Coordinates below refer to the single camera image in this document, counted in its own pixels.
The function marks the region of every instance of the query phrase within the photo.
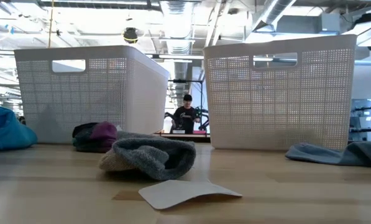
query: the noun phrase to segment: perforated basket side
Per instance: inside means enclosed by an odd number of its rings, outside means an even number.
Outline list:
[[[356,36],[204,49],[211,142],[216,148],[347,144]],[[291,68],[255,68],[253,56],[298,54]]]
[[[70,143],[73,128],[89,122],[109,121],[124,130],[134,129],[127,113],[133,76],[129,65],[137,57],[149,63],[145,73],[165,71],[128,46],[16,50],[15,56],[27,125],[39,142],[48,143]],[[85,59],[86,70],[52,71],[53,60],[74,59]]]
[[[155,66],[152,60],[129,61],[132,76],[129,80],[127,121],[128,131],[152,134],[163,128],[168,71]]]

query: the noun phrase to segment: dark hair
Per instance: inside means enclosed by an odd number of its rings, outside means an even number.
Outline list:
[[[192,101],[192,96],[187,94],[184,96],[184,101]]]

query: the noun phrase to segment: table surface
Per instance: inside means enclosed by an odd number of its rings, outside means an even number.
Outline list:
[[[243,198],[199,198],[156,211],[137,193],[155,182],[105,174],[96,166],[101,154],[37,145],[0,152],[0,224],[371,223],[371,168],[197,148],[181,180],[209,180]]]

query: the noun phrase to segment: black shirt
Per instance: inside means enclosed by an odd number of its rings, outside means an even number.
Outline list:
[[[186,109],[183,106],[178,108],[174,113],[174,117],[178,119],[178,122],[182,123],[185,134],[193,134],[193,120],[196,119],[196,110],[193,107],[190,109]]]

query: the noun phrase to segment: yellow cable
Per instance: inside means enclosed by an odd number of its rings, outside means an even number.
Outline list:
[[[51,32],[53,29],[53,10],[54,10],[54,0],[52,0],[52,5],[51,5],[51,16],[50,16],[50,30],[48,32],[48,47],[51,47]]]
[[[128,41],[136,41],[136,40],[138,40],[138,38],[137,39],[127,39],[125,37],[123,37],[123,39],[128,40]]]

